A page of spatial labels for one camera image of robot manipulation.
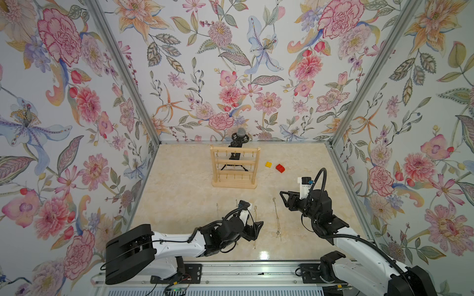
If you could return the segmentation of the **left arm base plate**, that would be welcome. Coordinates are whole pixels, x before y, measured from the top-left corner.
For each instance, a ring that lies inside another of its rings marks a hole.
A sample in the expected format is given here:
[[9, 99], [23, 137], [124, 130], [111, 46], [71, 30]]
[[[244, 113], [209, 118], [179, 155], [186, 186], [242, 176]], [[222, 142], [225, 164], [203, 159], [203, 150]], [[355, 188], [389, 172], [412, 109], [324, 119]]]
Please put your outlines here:
[[163, 278], [159, 276], [151, 276], [151, 284], [172, 284], [177, 282], [178, 284], [200, 284], [202, 278], [202, 264], [184, 264], [184, 269], [178, 271], [177, 274]]

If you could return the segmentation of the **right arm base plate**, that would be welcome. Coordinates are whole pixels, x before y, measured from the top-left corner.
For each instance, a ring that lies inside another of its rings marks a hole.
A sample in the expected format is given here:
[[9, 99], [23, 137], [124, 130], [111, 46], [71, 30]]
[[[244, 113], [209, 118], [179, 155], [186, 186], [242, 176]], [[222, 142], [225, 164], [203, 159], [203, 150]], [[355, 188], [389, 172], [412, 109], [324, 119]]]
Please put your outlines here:
[[302, 277], [304, 284], [331, 284], [335, 281], [328, 267], [325, 265], [321, 267], [320, 263], [300, 264], [295, 270], [295, 275]]

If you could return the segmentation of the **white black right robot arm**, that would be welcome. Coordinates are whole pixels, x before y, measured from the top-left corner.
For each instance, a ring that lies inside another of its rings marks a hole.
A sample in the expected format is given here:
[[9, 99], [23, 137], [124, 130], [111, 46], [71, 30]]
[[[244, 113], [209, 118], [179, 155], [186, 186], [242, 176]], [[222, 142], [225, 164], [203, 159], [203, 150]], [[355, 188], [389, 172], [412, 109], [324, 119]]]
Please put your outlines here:
[[427, 271], [409, 267], [390, 257], [374, 243], [363, 239], [332, 209], [325, 189], [327, 171], [299, 179], [300, 190], [281, 191], [284, 206], [311, 221], [309, 231], [338, 248], [322, 256], [318, 269], [301, 269], [300, 274], [316, 275], [333, 284], [345, 282], [365, 296], [434, 296], [436, 289]]

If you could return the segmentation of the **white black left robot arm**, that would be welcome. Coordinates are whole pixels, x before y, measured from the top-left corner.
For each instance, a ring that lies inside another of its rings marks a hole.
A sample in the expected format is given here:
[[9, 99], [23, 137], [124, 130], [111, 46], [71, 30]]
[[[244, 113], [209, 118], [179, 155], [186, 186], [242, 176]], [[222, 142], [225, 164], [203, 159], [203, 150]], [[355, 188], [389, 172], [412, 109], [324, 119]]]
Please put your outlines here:
[[105, 283], [126, 282], [153, 262], [151, 274], [169, 279], [184, 274], [185, 257], [200, 258], [229, 253], [240, 239], [255, 241], [264, 222], [257, 222], [250, 212], [251, 204], [240, 201], [238, 207], [223, 218], [197, 227], [190, 234], [164, 234], [151, 229], [150, 224], [136, 228], [110, 240], [106, 244], [106, 261], [101, 270]]

